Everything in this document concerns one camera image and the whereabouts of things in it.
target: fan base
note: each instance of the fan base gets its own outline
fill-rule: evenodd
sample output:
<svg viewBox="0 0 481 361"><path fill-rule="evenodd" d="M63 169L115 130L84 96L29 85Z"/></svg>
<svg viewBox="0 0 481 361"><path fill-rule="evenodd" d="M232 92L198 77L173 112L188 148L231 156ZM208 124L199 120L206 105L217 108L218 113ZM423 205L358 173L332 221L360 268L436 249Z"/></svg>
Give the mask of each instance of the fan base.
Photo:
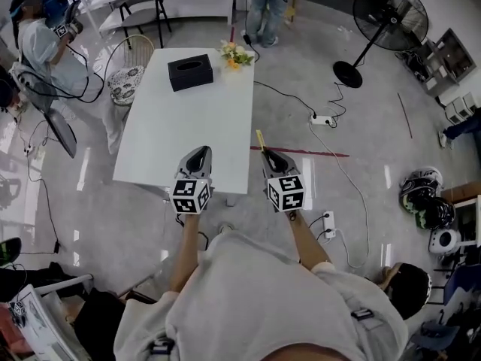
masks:
<svg viewBox="0 0 481 361"><path fill-rule="evenodd" d="M351 88L362 86L362 76L359 71L347 62L336 62L332 67L337 79Z"/></svg>

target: power strip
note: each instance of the power strip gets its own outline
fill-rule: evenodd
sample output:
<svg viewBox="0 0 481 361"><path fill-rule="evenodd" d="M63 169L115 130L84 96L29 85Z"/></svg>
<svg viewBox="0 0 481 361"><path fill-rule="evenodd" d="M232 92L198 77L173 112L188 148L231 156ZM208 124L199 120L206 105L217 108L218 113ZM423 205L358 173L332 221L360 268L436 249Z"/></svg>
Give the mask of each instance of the power strip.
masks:
<svg viewBox="0 0 481 361"><path fill-rule="evenodd" d="M334 223L334 212L325 211L324 215L326 215L326 217L323 218L323 220L324 220L324 230L331 230L329 232L325 232L324 236L327 239L332 239L336 236L336 225Z"/></svg>
<svg viewBox="0 0 481 361"><path fill-rule="evenodd" d="M333 126L334 121L332 117L324 117L322 115L317 115L316 118L313 115L310 116L310 124L316 126Z"/></svg>

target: red tape line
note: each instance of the red tape line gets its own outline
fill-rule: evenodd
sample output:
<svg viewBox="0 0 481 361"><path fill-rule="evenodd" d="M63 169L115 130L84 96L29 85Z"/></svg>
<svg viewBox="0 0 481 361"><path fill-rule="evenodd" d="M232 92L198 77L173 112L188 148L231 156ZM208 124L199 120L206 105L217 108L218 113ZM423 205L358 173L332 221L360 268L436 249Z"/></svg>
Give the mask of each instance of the red tape line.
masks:
<svg viewBox="0 0 481 361"><path fill-rule="evenodd" d="M251 150L261 150L260 147L257 146L250 146ZM349 155L345 153L326 153L326 152L319 152L319 151L306 151L306 150L290 150L289 148L281 148L281 147L268 147L269 150L279 151L281 153L303 153L305 155L320 155L320 156L337 156L337 158L349 158Z"/></svg>

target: yellow stick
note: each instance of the yellow stick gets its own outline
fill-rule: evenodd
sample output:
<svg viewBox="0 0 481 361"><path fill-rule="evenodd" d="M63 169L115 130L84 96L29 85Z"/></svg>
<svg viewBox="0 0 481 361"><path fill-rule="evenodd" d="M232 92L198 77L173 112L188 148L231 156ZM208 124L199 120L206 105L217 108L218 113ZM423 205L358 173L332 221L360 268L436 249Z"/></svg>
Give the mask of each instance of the yellow stick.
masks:
<svg viewBox="0 0 481 361"><path fill-rule="evenodd" d="M259 140L259 146L261 147L261 151L264 152L265 142L264 137L262 136L262 132L260 129L256 130L257 139Z"/></svg>

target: wicker chair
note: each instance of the wicker chair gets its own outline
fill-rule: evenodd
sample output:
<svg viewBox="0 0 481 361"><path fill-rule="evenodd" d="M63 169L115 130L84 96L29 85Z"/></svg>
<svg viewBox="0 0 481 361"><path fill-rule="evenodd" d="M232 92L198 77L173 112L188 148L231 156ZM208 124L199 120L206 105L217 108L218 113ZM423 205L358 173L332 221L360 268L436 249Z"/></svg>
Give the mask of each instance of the wicker chair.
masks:
<svg viewBox="0 0 481 361"><path fill-rule="evenodd" d="M143 35L128 36L113 49L105 66L104 80L115 105L132 106L154 49L152 41Z"/></svg>

